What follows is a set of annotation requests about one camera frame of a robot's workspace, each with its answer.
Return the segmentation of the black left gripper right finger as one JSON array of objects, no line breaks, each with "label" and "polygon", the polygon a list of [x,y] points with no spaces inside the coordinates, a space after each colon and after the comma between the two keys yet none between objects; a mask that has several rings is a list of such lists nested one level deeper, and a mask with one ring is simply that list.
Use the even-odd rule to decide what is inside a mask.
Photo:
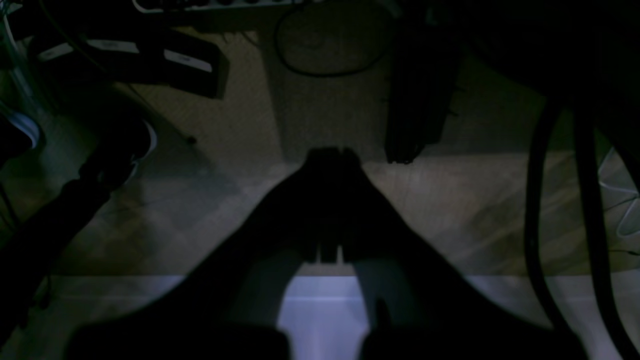
[{"label": "black left gripper right finger", "polygon": [[361,360],[586,360],[571,330],[530,323],[480,293],[404,221],[342,154],[353,235],[343,244],[365,297],[371,330]]}]

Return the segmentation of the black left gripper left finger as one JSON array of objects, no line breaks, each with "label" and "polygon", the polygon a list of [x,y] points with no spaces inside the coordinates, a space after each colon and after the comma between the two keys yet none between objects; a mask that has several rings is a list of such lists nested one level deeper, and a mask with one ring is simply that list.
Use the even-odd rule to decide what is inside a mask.
[{"label": "black left gripper left finger", "polygon": [[286,287],[318,250],[311,235],[332,216],[344,155],[311,150],[244,223],[176,287],[130,314],[85,325],[67,360],[289,360],[277,328]]}]

